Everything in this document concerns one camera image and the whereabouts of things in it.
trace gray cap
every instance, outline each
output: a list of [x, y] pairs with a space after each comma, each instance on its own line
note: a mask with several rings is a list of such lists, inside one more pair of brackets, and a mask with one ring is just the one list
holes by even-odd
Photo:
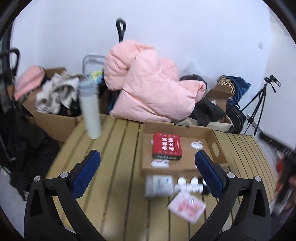
[[79, 96], [89, 97], [98, 94], [98, 84], [93, 80], [84, 79], [79, 85]]

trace folded clothing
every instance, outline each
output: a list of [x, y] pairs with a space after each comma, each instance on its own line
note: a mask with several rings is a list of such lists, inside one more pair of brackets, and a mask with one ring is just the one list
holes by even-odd
[[15, 80], [15, 92], [13, 94], [16, 101], [30, 91], [38, 88], [44, 79], [44, 69], [33, 65], [28, 68], [20, 77]]

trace luggage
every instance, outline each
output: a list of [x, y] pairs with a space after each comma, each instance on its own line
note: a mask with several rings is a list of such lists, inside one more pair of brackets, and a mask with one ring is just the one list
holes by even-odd
[[231, 133], [240, 134], [246, 121], [246, 116], [235, 104], [226, 105], [226, 114], [233, 123], [234, 130]]

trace blue gripper pad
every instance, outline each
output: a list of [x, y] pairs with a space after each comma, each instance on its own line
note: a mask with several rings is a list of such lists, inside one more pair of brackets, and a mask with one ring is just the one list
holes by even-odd
[[101, 163], [101, 155], [91, 150], [81, 163], [70, 172], [69, 183], [74, 199], [82, 197]]
[[222, 198], [223, 189], [226, 186], [225, 172], [217, 163], [213, 163], [211, 158], [204, 150], [195, 154], [195, 165], [204, 181], [206, 182], [211, 194], [215, 198]]

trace tripod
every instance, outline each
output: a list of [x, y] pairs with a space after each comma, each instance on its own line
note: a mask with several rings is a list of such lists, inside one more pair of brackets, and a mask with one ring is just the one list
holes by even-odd
[[265, 98], [266, 98], [266, 86], [267, 86], [267, 84], [270, 84], [271, 85], [271, 87], [272, 87], [272, 89], [273, 89], [273, 91], [274, 91], [274, 93], [276, 93], [276, 90], [275, 90], [275, 88], [272, 86], [272, 84], [271, 84], [271, 82], [272, 82], [272, 80], [271, 79], [269, 79], [269, 78], [267, 78], [267, 77], [265, 77], [264, 78], [264, 80], [266, 81], [266, 84], [263, 86], [263, 88], [254, 96], [254, 98], [242, 109], [242, 111], [245, 109], [245, 108], [247, 108], [257, 97], [259, 97], [259, 101], [258, 101], [258, 103], [257, 103], [257, 105], [256, 105], [256, 107], [255, 107], [255, 110], [253, 111], [253, 113], [252, 113], [252, 115], [251, 115], [251, 117], [248, 119], [248, 123], [247, 123], [247, 125], [248, 125], [248, 127], [247, 127], [247, 129], [246, 129], [246, 131], [244, 132], [244, 134], [247, 132], [247, 130], [248, 130], [248, 128], [250, 127], [250, 125], [253, 123], [253, 121], [254, 121], [254, 118], [255, 118], [255, 116], [256, 116], [256, 114], [257, 114], [257, 111], [258, 111], [258, 109], [259, 109], [259, 107], [260, 107], [260, 105], [261, 105], [261, 103], [262, 103], [262, 101], [263, 101], [263, 104], [262, 104], [262, 108], [261, 108], [261, 112], [260, 112], [260, 116], [259, 116], [259, 119], [258, 119], [258, 123], [257, 123], [257, 126], [255, 127], [255, 130], [254, 130], [254, 136], [256, 135], [256, 133], [257, 133], [257, 130], [258, 130], [258, 127], [259, 127], [259, 123], [260, 123], [260, 120], [261, 120], [261, 116], [262, 116], [262, 112], [263, 112], [263, 108], [264, 108], [264, 103], [265, 103]]

